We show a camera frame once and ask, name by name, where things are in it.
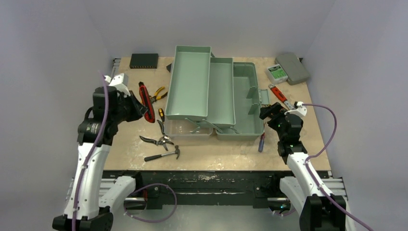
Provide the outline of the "black handled screwdriver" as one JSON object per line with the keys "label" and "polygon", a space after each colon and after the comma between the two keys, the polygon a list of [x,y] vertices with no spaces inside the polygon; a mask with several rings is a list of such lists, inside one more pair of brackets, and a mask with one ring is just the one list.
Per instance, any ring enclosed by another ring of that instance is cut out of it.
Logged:
{"label": "black handled screwdriver", "polygon": [[164,110],[163,110],[162,108],[159,108],[159,109],[158,109],[158,114],[159,114],[159,116],[160,116],[160,118],[161,118],[162,123],[164,124],[164,123],[165,123],[165,113],[164,113]]}

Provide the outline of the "red black utility knife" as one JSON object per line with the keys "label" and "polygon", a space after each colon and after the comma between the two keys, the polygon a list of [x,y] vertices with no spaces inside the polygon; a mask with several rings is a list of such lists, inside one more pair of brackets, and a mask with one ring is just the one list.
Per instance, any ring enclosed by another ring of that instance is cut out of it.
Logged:
{"label": "red black utility knife", "polygon": [[138,85],[139,85],[139,95],[142,99],[142,103],[147,108],[147,111],[144,114],[144,118],[149,123],[155,123],[155,113],[154,113],[153,105],[152,105],[148,90],[143,82],[139,82]]}

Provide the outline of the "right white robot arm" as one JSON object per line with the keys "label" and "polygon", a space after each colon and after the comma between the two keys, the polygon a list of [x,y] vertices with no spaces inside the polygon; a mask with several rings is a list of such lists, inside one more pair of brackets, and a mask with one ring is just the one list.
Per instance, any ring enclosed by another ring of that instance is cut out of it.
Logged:
{"label": "right white robot arm", "polygon": [[345,214],[347,200],[336,195],[318,175],[300,140],[302,117],[306,114],[302,102],[290,111],[280,103],[260,109],[260,119],[268,119],[267,125],[278,135],[279,156],[294,174],[272,180],[271,192],[288,197],[290,210],[299,214],[302,231],[354,231],[355,224]]}

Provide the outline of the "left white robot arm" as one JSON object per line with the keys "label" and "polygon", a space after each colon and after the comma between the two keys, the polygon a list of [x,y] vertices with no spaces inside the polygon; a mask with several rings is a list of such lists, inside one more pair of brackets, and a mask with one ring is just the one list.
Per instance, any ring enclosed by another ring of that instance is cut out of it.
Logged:
{"label": "left white robot arm", "polygon": [[104,165],[121,122],[143,118],[147,108],[127,87],[96,88],[93,105],[78,126],[78,164],[71,195],[64,213],[55,217],[52,228],[57,231],[109,231],[114,211],[126,196],[143,192],[137,171],[124,173],[104,196],[100,188]]}

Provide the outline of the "translucent green tool box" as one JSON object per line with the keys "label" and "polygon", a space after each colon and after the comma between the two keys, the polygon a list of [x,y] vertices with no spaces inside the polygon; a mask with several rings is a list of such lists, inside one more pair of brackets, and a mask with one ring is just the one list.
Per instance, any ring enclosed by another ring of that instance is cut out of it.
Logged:
{"label": "translucent green tool box", "polygon": [[172,139],[254,141],[264,133],[260,110],[269,103],[254,63],[215,57],[208,46],[175,48],[164,133]]}

